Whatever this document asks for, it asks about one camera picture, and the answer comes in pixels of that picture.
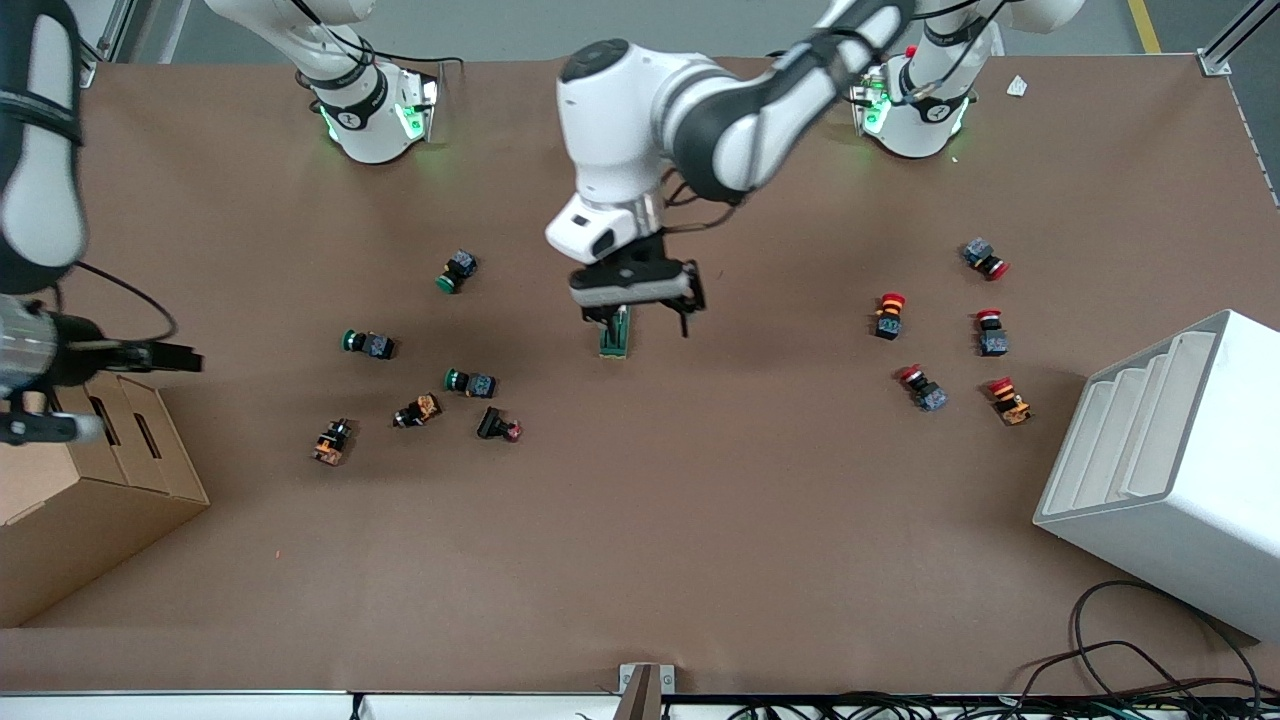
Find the grey metal bracket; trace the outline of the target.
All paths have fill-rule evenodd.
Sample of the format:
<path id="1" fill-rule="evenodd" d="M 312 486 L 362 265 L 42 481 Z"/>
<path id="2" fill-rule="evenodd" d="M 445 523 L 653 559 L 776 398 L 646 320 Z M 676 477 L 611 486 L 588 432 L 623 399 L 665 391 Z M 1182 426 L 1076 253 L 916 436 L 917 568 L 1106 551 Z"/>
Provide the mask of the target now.
<path id="1" fill-rule="evenodd" d="M 672 720 L 666 696 L 676 693 L 673 664 L 622 664 L 620 701 L 612 720 Z"/>

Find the white table edge rail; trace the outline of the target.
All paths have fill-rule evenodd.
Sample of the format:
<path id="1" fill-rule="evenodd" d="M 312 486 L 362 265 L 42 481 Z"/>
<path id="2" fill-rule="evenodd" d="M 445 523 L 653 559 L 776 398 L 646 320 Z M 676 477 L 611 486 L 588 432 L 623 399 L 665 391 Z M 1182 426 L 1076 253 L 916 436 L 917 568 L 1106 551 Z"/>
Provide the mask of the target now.
<path id="1" fill-rule="evenodd" d="M 604 693 L 0 692 L 0 720 L 612 720 Z M 669 694 L 672 720 L 1280 720 L 1280 697 Z"/>

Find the brown cardboard box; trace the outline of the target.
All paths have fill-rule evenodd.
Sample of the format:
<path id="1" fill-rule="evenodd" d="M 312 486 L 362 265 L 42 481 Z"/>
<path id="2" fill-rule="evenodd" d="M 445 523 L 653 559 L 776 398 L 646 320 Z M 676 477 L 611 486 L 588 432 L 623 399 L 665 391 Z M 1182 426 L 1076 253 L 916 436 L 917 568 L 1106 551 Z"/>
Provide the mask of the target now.
<path id="1" fill-rule="evenodd" d="M 209 506 L 161 395 L 102 373 L 58 392 L 102 434 L 0 442 L 0 629 L 20 626 Z"/>

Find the white slotted rack box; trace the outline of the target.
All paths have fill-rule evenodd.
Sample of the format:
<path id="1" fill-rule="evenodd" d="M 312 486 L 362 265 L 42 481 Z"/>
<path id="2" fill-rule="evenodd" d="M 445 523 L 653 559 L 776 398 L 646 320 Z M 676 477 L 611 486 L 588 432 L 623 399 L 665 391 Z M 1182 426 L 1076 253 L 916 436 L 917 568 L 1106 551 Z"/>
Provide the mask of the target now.
<path id="1" fill-rule="evenodd" d="M 1280 331 L 1225 309 L 1089 375 L 1033 521 L 1280 644 Z"/>

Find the aluminium frame profile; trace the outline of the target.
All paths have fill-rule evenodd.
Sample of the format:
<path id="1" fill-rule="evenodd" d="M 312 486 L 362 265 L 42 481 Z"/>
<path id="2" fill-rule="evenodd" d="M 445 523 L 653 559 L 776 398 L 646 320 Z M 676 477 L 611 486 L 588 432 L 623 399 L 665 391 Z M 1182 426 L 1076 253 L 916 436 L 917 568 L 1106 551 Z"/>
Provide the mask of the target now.
<path id="1" fill-rule="evenodd" d="M 81 37 L 79 87 L 88 88 L 97 65 L 114 61 L 138 0 L 67 0 Z"/>
<path id="2" fill-rule="evenodd" d="M 1230 76 L 1230 56 L 1277 13 L 1280 0 L 1248 0 L 1204 47 L 1196 50 L 1201 74 Z"/>

